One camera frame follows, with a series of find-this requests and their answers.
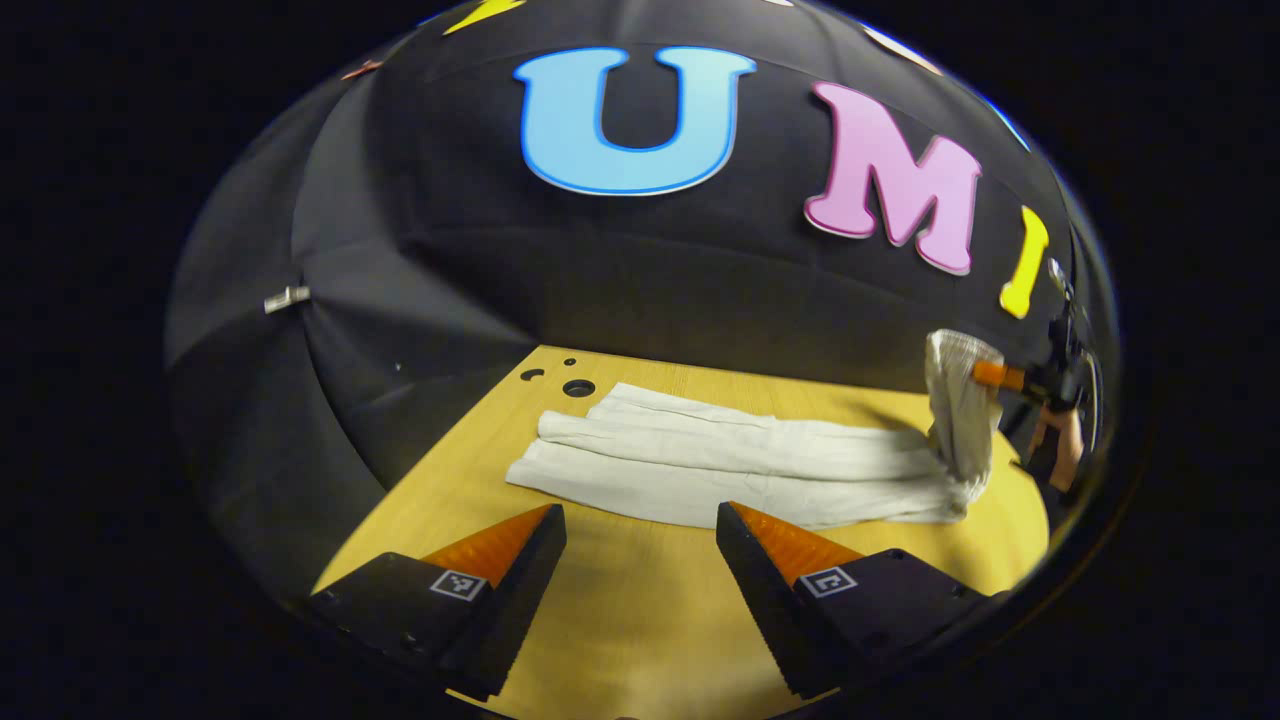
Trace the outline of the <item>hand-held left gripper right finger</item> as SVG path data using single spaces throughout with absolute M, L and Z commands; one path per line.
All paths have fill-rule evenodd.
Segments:
M 716 543 L 787 688 L 805 700 L 892 676 L 1001 602 L 906 550 L 859 553 L 733 501 L 717 509 Z

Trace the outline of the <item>white jeans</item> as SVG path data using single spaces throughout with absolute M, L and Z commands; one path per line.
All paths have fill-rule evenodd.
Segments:
M 974 373 L 1004 355 L 938 329 L 924 361 L 924 432 L 755 415 L 620 383 L 585 416 L 543 413 L 506 482 L 675 527 L 710 529 L 728 501 L 812 530 L 957 523 L 988 486 L 1002 416 Z

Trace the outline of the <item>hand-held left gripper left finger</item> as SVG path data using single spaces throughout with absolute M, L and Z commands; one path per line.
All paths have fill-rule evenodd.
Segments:
M 370 659 L 476 701 L 499 694 L 567 544 L 545 503 L 424 557 L 380 553 L 305 601 Z

